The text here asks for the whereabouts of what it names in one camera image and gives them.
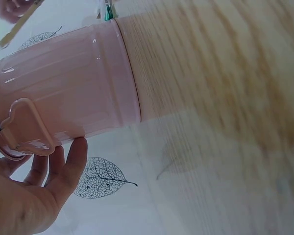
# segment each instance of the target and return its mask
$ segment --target wooden stick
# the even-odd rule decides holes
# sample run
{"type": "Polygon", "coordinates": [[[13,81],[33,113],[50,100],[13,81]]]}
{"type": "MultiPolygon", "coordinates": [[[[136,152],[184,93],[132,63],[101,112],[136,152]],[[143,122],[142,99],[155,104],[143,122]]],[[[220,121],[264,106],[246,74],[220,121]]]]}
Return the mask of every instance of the wooden stick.
{"type": "Polygon", "coordinates": [[[15,37],[15,35],[20,31],[26,21],[31,17],[31,15],[37,10],[37,8],[43,3],[44,0],[36,0],[34,4],[25,12],[25,14],[17,21],[17,23],[13,26],[11,31],[4,36],[4,38],[0,41],[0,47],[5,48],[9,45],[11,40],[15,37]]]}

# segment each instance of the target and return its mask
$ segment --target metal handle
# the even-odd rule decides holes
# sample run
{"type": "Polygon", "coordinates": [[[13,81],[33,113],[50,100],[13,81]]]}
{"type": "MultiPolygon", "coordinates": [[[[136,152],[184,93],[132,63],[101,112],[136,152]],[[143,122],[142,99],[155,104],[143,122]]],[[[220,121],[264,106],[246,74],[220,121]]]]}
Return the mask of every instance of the metal handle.
{"type": "Polygon", "coordinates": [[[11,108],[10,108],[10,112],[9,112],[9,117],[6,120],[4,120],[0,125],[0,133],[5,138],[8,146],[12,150],[16,150],[18,152],[29,151],[29,152],[32,152],[33,154],[36,154],[39,156],[48,156],[55,151],[55,145],[52,141],[52,138],[51,138],[48,130],[46,129],[41,117],[39,116],[39,113],[38,113],[35,105],[28,98],[21,98],[21,99],[18,99],[12,103],[11,108]],[[28,145],[19,144],[19,143],[17,143],[13,134],[9,130],[8,126],[14,120],[16,109],[24,104],[30,109],[30,111],[34,115],[41,133],[43,134],[44,138],[47,140],[47,144],[49,145],[48,149],[35,148],[29,144],[28,145]]]}

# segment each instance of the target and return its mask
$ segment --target finger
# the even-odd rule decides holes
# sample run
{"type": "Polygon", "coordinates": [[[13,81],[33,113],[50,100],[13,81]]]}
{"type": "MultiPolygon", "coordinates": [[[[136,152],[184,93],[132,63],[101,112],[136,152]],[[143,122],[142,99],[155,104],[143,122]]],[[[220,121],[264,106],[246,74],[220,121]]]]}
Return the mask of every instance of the finger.
{"type": "Polygon", "coordinates": [[[47,174],[48,157],[34,156],[31,170],[26,176],[24,183],[27,185],[41,186],[47,174]]]}
{"type": "Polygon", "coordinates": [[[7,12],[5,10],[5,11],[0,12],[0,18],[4,19],[12,24],[15,24],[19,20],[20,17],[15,16],[15,15],[13,15],[13,13],[7,12]]]}
{"type": "Polygon", "coordinates": [[[26,1],[26,0],[13,0],[13,1],[18,7],[25,6],[25,5],[31,6],[35,2],[35,0],[28,0],[28,1],[26,1]]]}
{"type": "Polygon", "coordinates": [[[7,1],[5,7],[7,12],[13,12],[13,10],[16,8],[16,5],[12,1],[7,1]]]}
{"type": "Polygon", "coordinates": [[[0,1],[0,18],[10,23],[16,23],[19,20],[19,17],[14,16],[12,13],[8,12],[5,4],[6,1],[0,1]]]}
{"type": "Polygon", "coordinates": [[[61,172],[46,187],[54,196],[59,208],[77,187],[87,161],[87,141],[84,138],[74,140],[67,161],[61,172]]]}
{"type": "Polygon", "coordinates": [[[63,147],[56,147],[54,153],[49,156],[49,174],[45,186],[59,175],[64,163],[63,147]]]}
{"type": "Polygon", "coordinates": [[[6,157],[0,158],[1,171],[7,177],[10,177],[21,165],[30,159],[31,155],[26,155],[22,160],[14,161],[6,157]]]}
{"type": "Polygon", "coordinates": [[[11,13],[15,16],[23,15],[28,9],[30,8],[30,5],[22,5],[20,7],[16,7],[11,11],[11,13]]]}

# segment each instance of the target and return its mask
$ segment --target leaf pattern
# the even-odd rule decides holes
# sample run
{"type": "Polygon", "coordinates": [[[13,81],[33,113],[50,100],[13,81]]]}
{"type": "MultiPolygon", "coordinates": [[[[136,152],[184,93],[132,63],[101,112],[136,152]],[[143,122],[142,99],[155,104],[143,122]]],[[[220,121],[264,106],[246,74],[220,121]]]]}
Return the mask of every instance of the leaf pattern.
{"type": "Polygon", "coordinates": [[[87,199],[101,198],[118,191],[126,180],[122,171],[104,158],[88,158],[85,170],[74,194],[87,199]]]}
{"type": "Polygon", "coordinates": [[[42,42],[48,38],[52,38],[54,35],[56,35],[57,32],[59,32],[59,30],[62,28],[62,26],[55,32],[45,32],[45,33],[41,33],[38,34],[36,36],[31,37],[30,39],[28,39],[26,42],[24,42],[18,50],[22,50],[25,49],[27,47],[30,47],[36,43],[42,42]]]}

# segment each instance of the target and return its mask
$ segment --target green object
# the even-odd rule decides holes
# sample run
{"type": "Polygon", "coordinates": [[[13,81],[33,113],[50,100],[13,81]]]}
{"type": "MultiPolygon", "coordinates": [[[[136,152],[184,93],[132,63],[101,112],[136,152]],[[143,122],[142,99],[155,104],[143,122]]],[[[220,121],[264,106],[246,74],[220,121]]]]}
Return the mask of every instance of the green object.
{"type": "Polygon", "coordinates": [[[112,7],[111,5],[106,5],[106,14],[104,15],[104,20],[108,21],[110,19],[113,19],[112,7]]]}

